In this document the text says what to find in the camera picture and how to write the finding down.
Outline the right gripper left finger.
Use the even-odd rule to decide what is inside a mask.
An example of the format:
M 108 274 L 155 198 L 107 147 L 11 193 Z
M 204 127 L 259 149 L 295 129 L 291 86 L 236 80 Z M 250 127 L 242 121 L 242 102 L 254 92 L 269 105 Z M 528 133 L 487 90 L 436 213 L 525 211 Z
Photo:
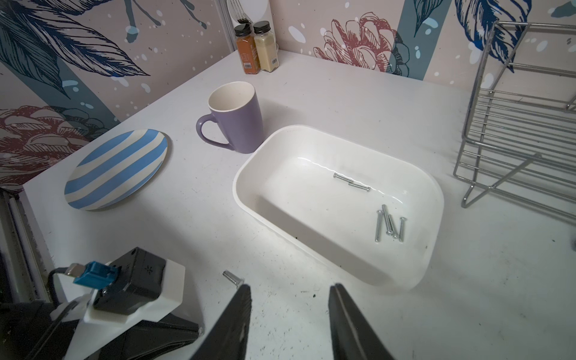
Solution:
M 244 360 L 252 310 L 251 288 L 241 285 L 222 315 L 191 357 L 197 359 Z

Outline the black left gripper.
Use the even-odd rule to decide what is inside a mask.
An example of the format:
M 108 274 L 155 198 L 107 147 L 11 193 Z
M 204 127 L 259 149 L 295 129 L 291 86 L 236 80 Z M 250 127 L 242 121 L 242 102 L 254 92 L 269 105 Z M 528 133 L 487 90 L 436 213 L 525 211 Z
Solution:
M 100 349 L 98 359 L 156 359 L 195 342 L 200 326 L 168 314 L 158 322 L 142 320 Z

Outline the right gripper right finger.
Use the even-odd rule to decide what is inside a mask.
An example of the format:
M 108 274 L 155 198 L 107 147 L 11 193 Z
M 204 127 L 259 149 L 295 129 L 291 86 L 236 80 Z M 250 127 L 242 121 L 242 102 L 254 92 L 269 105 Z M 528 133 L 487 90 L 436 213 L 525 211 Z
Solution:
M 341 283 L 330 287 L 328 315 L 334 359 L 394 359 Z

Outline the long screw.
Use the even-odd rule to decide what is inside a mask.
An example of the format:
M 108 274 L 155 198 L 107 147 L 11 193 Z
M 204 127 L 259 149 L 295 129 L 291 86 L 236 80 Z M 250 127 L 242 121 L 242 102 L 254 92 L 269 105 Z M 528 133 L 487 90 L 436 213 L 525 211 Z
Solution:
M 398 231 L 398 240 L 400 242 L 404 242 L 404 233 L 405 233 L 405 223 L 407 222 L 407 219 L 405 217 L 400 217 L 400 228 Z

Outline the lone screw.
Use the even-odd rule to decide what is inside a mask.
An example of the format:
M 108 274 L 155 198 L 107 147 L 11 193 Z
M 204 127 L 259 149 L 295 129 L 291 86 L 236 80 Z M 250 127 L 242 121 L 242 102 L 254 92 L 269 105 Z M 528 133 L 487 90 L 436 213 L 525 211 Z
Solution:
M 338 174 L 336 172 L 333 174 L 333 178 L 340 179 L 340 180 L 345 181 L 347 183 L 354 183 L 354 180 L 352 180 L 351 178 L 347 178 L 346 176 L 343 176 L 343 175 Z

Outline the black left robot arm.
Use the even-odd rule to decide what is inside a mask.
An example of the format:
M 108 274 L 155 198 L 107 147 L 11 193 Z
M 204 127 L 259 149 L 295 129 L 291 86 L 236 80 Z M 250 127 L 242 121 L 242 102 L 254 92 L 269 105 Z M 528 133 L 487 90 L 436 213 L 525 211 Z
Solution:
M 43 301 L 1 304 L 1 358 L 24 359 L 52 325 L 53 304 Z M 78 320 L 62 322 L 37 354 L 38 359 L 63 359 Z M 159 322 L 143 320 L 109 342 L 90 359 L 156 359 L 195 342 L 201 328 L 168 314 Z

